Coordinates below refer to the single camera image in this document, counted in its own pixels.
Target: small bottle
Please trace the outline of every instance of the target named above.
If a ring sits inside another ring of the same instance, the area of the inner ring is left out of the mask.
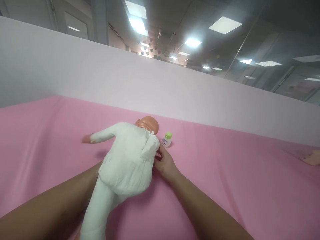
[[[172,133],[171,132],[166,132],[166,135],[164,136],[164,138],[161,140],[161,143],[164,147],[169,147],[171,144],[171,137],[172,137]]]

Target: white partition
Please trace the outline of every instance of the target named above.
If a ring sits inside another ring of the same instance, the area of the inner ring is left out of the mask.
[[[0,17],[0,107],[63,95],[320,146],[320,108]]]

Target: green bottle cap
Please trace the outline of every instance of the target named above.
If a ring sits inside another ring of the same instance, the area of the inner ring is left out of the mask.
[[[172,138],[172,133],[171,132],[166,132],[165,138],[166,139],[171,139]]]

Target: white onesie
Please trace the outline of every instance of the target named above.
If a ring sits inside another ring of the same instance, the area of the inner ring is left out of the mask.
[[[110,211],[147,189],[160,143],[145,128],[117,123],[91,135],[92,143],[116,137],[99,169],[99,177],[84,216],[80,240],[104,240]]]

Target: human hand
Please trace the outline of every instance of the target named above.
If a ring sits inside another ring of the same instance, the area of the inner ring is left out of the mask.
[[[161,176],[170,183],[180,174],[180,172],[174,164],[170,153],[168,153],[161,143],[157,153],[161,156],[156,155],[154,157],[154,166],[160,172]]]

